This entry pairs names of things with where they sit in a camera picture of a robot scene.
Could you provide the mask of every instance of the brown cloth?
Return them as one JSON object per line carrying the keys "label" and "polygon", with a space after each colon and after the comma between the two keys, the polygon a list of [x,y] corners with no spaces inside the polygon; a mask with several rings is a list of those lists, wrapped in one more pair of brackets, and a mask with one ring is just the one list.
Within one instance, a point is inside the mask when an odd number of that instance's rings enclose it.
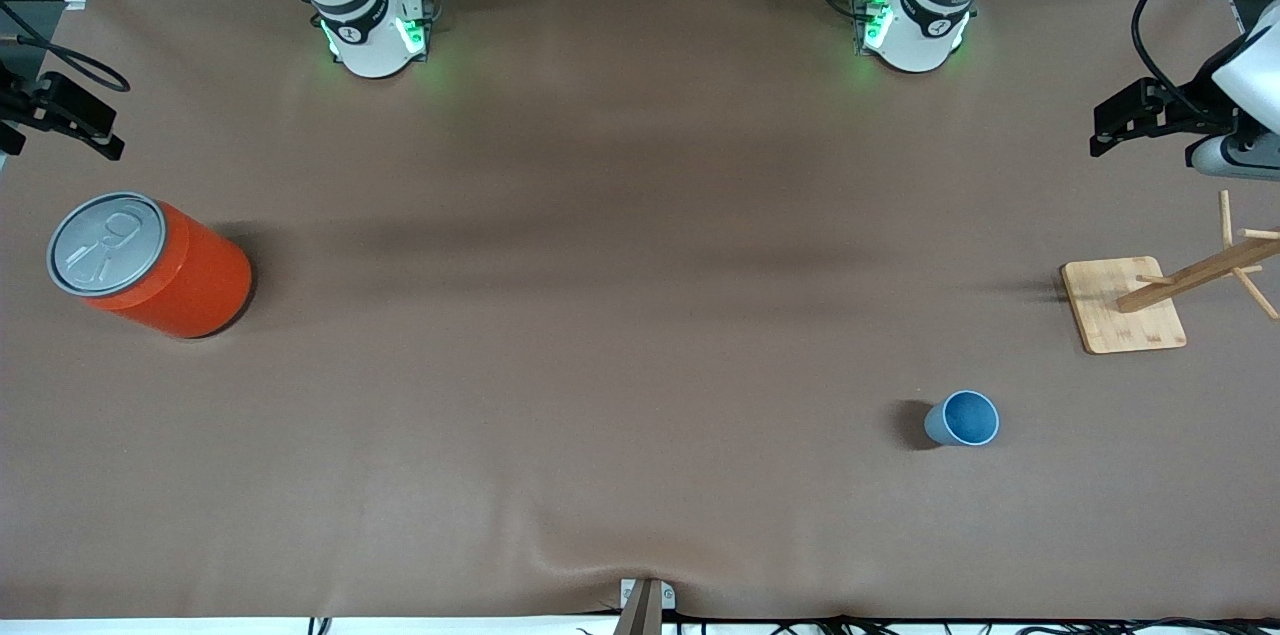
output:
{"label": "brown cloth", "polygon": [[[296,0],[88,0],[124,160],[32,134],[0,178],[0,616],[594,611],[1199,617],[1280,606],[1275,329],[1088,356],[1057,270],[1219,245],[1189,137],[1088,157],[1135,0],[978,0],[906,76],[820,0],[448,0],[369,82]],[[1185,78],[1226,0],[1155,0]],[[246,318],[175,342],[49,280],[141,189],[237,238]],[[1276,270],[1261,288],[1280,292]],[[989,447],[924,411],[988,394]]]}

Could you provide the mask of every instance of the can lid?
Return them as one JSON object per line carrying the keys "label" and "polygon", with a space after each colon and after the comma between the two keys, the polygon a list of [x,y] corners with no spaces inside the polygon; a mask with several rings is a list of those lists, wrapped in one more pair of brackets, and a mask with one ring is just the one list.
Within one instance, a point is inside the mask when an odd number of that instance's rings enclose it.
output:
{"label": "can lid", "polygon": [[141,280],[164,251],[160,206],[138,193],[91,198],[65,216],[49,241],[49,275],[82,297],[118,293]]}

